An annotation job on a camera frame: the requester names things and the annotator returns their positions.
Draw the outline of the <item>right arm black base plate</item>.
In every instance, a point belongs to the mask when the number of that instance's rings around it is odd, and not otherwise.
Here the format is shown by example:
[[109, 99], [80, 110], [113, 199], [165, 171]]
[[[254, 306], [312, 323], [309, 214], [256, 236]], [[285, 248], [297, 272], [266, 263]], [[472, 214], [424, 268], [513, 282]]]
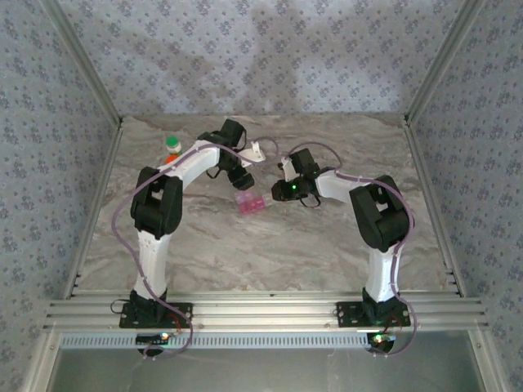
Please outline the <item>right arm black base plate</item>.
[[334, 315], [339, 327], [409, 327], [410, 314], [405, 304], [392, 298], [372, 304], [370, 301], [341, 301], [335, 305]]

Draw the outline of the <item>pink and clear pill organizer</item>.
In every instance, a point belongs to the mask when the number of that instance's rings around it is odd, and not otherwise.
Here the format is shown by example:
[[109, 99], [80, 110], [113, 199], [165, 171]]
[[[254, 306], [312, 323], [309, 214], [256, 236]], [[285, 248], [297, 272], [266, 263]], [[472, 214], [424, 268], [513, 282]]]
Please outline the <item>pink and clear pill organizer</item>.
[[243, 215], [259, 212], [273, 203], [269, 194], [261, 195], [257, 191], [246, 190], [235, 193], [235, 201], [239, 212]]

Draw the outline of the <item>aluminium base rail beam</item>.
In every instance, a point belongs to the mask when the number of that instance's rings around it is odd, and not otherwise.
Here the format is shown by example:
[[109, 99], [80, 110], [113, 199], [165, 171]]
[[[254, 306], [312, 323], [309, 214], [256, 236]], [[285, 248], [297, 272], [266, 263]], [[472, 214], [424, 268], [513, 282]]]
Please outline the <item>aluminium base rail beam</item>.
[[[357, 301], [356, 292], [174, 292], [171, 302], [189, 302], [197, 332], [326, 332], [337, 329], [335, 305]], [[45, 328], [61, 331], [109, 331], [119, 324], [123, 294], [78, 291], [49, 305]], [[428, 331], [485, 329], [481, 301], [456, 292], [406, 292], [418, 328]]]

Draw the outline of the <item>aluminium frame post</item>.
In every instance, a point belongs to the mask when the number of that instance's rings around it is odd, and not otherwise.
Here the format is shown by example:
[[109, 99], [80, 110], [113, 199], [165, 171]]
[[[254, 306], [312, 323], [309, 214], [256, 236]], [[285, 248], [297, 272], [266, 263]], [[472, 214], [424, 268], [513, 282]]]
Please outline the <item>aluminium frame post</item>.
[[47, 13], [52, 22], [57, 35], [64, 43], [67, 51], [72, 56], [78, 71], [83, 76], [86, 84], [90, 88], [97, 103], [101, 107], [109, 121], [119, 128], [121, 118], [118, 114], [114, 102], [104, 83], [99, 77], [94, 64], [92, 63], [87, 51], [83, 47], [78, 35], [74, 31], [72, 23], [64, 12], [58, 0], [39, 0], [43, 10]]
[[445, 35], [445, 40], [405, 113], [405, 123], [408, 127], [412, 127], [419, 120], [486, 2], [487, 0], [463, 0]]

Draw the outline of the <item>small controller board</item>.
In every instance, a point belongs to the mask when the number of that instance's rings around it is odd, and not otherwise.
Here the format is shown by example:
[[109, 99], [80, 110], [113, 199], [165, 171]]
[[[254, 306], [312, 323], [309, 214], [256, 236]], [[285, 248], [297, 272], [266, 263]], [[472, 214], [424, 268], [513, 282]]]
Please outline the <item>small controller board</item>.
[[367, 338], [371, 348], [381, 351], [391, 350], [396, 342], [396, 336], [385, 333], [368, 333]]
[[139, 333], [136, 335], [136, 345], [167, 345], [171, 335], [166, 332]]

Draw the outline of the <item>aluminium table side rail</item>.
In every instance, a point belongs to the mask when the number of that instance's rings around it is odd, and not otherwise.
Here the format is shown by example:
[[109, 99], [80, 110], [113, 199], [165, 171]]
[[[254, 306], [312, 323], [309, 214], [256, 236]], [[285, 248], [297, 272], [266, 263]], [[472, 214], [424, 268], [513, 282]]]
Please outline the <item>aluminium table side rail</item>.
[[443, 258], [443, 263], [449, 271], [449, 275], [454, 279], [450, 280], [449, 284], [455, 287], [455, 292], [461, 297], [467, 297], [468, 293], [463, 276], [459, 270], [458, 259], [455, 256], [449, 232], [445, 227], [445, 219], [436, 197], [436, 191], [429, 176], [426, 161], [422, 156], [421, 145], [419, 144], [416, 132], [413, 130], [408, 120], [404, 120], [404, 130], [412, 154], [413, 163], [418, 172], [419, 180], [421, 181], [425, 204]]
[[98, 185], [94, 193], [89, 213], [87, 216], [87, 223], [84, 227], [82, 235], [78, 243], [78, 249], [74, 253], [73, 264], [65, 284], [65, 289], [61, 298], [68, 300], [74, 294], [77, 279], [82, 275], [83, 264], [87, 257], [87, 253], [92, 241], [92, 235], [96, 228], [97, 219], [100, 213], [102, 199], [105, 195], [106, 186], [108, 184], [110, 173], [114, 165], [114, 160], [118, 152], [118, 147], [122, 137], [122, 123], [120, 123], [114, 133], [114, 136], [110, 142], [108, 153], [105, 157], [105, 161], [101, 170], [101, 177], [98, 180]]

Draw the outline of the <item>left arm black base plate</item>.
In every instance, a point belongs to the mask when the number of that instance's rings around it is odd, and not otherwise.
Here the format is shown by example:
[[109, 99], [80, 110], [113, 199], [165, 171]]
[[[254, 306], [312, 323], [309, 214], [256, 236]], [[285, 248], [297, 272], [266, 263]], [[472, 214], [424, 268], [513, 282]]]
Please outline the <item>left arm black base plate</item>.
[[125, 303], [122, 313], [120, 314], [119, 326], [121, 328], [137, 329], [188, 328], [189, 324], [186, 319], [192, 320], [193, 305], [187, 302], [170, 302], [169, 305], [178, 309], [184, 316], [156, 302], [146, 305], [136, 305], [130, 302]]

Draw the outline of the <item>grey metal panel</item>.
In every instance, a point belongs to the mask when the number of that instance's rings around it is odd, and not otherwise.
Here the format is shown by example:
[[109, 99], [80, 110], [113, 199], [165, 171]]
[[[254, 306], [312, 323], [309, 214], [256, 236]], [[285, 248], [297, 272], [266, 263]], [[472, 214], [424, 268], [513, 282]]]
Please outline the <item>grey metal panel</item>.
[[486, 392], [468, 354], [375, 358], [363, 350], [64, 350], [47, 392]]

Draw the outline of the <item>aluminium frame leg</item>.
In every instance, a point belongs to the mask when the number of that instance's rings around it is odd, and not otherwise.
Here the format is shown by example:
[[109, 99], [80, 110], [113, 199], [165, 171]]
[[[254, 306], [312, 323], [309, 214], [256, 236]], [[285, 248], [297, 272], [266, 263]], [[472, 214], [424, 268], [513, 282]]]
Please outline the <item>aluminium frame leg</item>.
[[490, 330], [471, 330], [469, 339], [486, 392], [512, 392]]
[[44, 331], [37, 339], [20, 392], [47, 392], [60, 339], [61, 333], [52, 330]]

